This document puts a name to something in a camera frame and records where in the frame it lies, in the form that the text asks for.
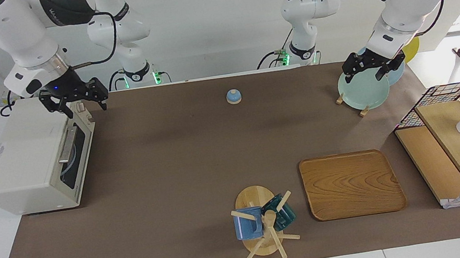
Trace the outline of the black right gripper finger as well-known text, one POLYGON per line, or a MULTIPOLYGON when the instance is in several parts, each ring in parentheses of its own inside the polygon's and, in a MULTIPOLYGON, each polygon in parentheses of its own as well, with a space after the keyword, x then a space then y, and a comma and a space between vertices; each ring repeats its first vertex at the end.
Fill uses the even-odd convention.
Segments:
POLYGON ((40 92, 39 100, 49 112, 63 113, 69 119, 74 118, 73 111, 67 106, 67 102, 63 98, 60 98, 59 102, 56 103, 50 92, 40 92))
POLYGON ((91 78, 89 83, 90 99, 93 102, 99 104, 101 109, 108 110, 108 89, 103 83, 97 78, 91 78))

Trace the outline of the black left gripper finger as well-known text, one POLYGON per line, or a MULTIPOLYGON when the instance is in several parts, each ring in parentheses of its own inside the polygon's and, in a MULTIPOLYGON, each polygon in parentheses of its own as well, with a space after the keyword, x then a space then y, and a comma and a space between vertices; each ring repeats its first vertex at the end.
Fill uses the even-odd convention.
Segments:
POLYGON ((380 81, 382 78, 386 77, 390 79, 401 78, 404 74, 405 62, 404 60, 393 61, 392 63, 387 63, 386 65, 380 67, 375 74, 376 80, 380 81))
POLYGON ((358 54, 351 54, 347 60, 343 62, 342 70, 345 75, 345 82, 350 84, 355 74, 359 73, 359 56, 358 54))

